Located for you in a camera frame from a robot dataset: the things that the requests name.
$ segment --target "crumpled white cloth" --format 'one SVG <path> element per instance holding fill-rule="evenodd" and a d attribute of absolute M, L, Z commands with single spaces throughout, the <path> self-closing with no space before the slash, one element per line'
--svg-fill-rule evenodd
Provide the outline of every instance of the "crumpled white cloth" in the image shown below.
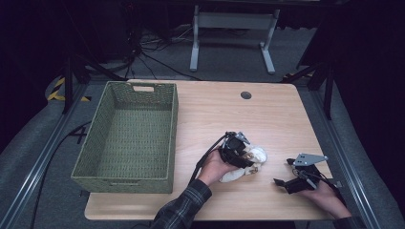
<path fill-rule="evenodd" d="M 257 146 L 248 145 L 246 147 L 250 148 L 250 150 L 246 154 L 244 154 L 244 156 L 248 160 L 254 162 L 254 164 L 244 169 L 240 168 L 238 170 L 226 173 L 220 179 L 220 182 L 226 183 L 238 179 L 244 175 L 256 174 L 257 172 L 260 171 L 262 164 L 267 161 L 267 153 L 265 152 L 264 149 Z"/>

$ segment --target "wicker basket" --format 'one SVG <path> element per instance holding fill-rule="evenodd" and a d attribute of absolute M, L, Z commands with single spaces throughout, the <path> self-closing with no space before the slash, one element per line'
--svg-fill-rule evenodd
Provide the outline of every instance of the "wicker basket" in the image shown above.
<path fill-rule="evenodd" d="M 93 193 L 172 193 L 176 84 L 108 82 L 72 179 Z"/>

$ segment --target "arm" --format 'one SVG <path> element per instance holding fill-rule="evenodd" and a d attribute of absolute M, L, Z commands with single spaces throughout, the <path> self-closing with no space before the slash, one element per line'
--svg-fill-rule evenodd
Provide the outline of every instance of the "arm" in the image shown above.
<path fill-rule="evenodd" d="M 189 228 L 196 214 L 212 195 L 209 186 L 227 172 L 236 169 L 235 166 L 224 163 L 217 150 L 212 152 L 197 179 L 178 198 L 160 208 L 151 228 Z"/>
<path fill-rule="evenodd" d="M 349 209 L 324 181 L 319 182 L 316 190 L 304 190 L 297 194 L 309 198 L 320 208 L 330 213 L 335 218 L 333 224 L 336 229 L 366 228 L 360 218 L 352 216 Z"/>

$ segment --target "dark background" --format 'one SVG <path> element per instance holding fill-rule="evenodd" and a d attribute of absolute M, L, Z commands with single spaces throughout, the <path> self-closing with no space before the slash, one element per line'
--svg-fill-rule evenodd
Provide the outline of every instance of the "dark background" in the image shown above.
<path fill-rule="evenodd" d="M 50 16 L 42 2 L 0 1 L 0 152 L 47 105 L 45 90 L 60 74 L 70 49 L 98 63 L 124 58 L 130 51 L 131 28 L 120 5 L 50 1 L 54 13 Z M 279 26 L 310 28 L 321 23 L 302 64 L 328 60 L 333 65 L 352 124 L 404 215 L 404 4 L 382 0 L 349 4 L 348 10 L 327 13 L 324 20 L 310 10 L 283 10 Z M 190 23 L 192 15 L 190 6 L 137 5 L 136 10 L 141 11 L 129 22 L 163 38 L 184 20 Z M 108 24 L 111 18 L 116 21 Z"/>

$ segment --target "basket handle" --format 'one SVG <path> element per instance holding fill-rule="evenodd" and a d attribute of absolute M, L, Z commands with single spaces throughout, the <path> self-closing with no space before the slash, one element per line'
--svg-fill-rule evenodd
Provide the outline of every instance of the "basket handle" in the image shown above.
<path fill-rule="evenodd" d="M 155 88 L 151 87 L 151 86 L 132 86 L 132 89 L 135 92 L 143 92 L 143 93 L 154 93 L 155 92 Z"/>
<path fill-rule="evenodd" d="M 110 182 L 110 186 L 140 186 L 140 184 L 138 181 L 126 183 Z"/>

